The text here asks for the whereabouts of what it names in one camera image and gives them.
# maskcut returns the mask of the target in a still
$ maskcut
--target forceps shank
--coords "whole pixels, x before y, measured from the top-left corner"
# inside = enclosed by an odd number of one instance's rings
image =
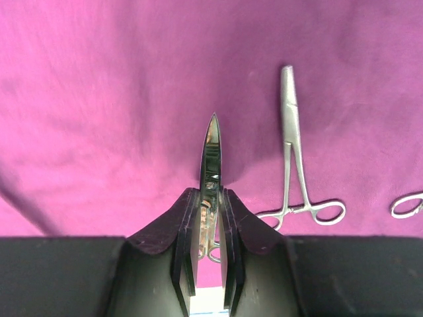
[[[319,225],[334,225],[341,221],[346,213],[345,204],[337,199],[330,201],[323,201],[311,205],[309,195],[307,193],[307,186],[305,183],[303,155],[301,152],[301,136],[299,130],[299,114],[297,106],[297,98],[295,95],[295,86],[293,79],[292,66],[287,66],[282,69],[281,82],[282,88],[282,122],[283,122],[283,138],[284,138],[284,158],[285,158],[285,172],[284,172],[284,202],[282,208],[278,212],[259,213],[259,218],[275,217],[278,224],[274,229],[279,230],[282,226],[283,218],[288,213],[301,213],[309,211],[316,223]],[[295,165],[301,193],[303,195],[304,205],[300,207],[288,207],[289,200],[289,182],[291,176],[291,150],[294,153]],[[340,207],[340,212],[330,219],[319,218],[318,214],[321,210],[327,207]]]

